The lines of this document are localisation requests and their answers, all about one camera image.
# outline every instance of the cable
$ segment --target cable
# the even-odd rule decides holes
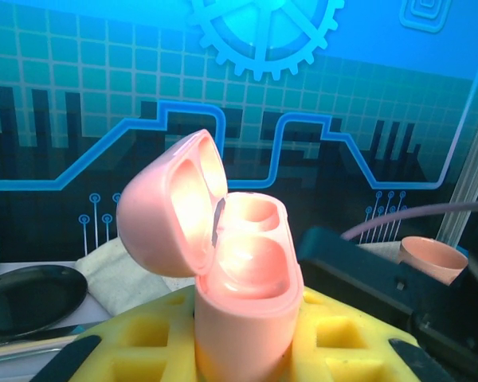
[[[412,219],[414,217],[440,215],[447,212],[478,212],[478,201],[470,201],[466,203],[440,203],[438,205],[422,205],[420,207],[413,207],[404,211],[389,213],[374,219],[368,220],[364,223],[358,224],[355,227],[345,231],[342,234],[342,239],[351,240],[356,236],[361,235],[369,229],[376,228],[379,225],[391,223],[396,220]]]

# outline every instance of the white table surface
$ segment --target white table surface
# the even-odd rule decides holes
[[[51,262],[51,263],[2,263],[0,264],[0,274],[13,271],[21,267],[29,267],[40,264],[56,264],[66,267],[73,267],[74,262]],[[89,322],[101,322],[108,320],[110,314],[90,295],[65,320],[59,322],[54,327],[85,324]],[[42,354],[39,356],[28,357],[16,361],[0,362],[0,382],[27,382],[39,370],[41,370],[53,357],[54,353]]]

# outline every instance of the blue gear icon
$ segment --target blue gear icon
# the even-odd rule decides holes
[[[303,60],[312,64],[314,51],[327,47],[327,31],[338,27],[335,11],[344,6],[344,0],[191,1],[188,21],[202,28],[200,45],[217,50],[218,64],[230,60],[237,76],[249,69],[257,81],[265,72],[274,80],[285,69],[295,75]]]

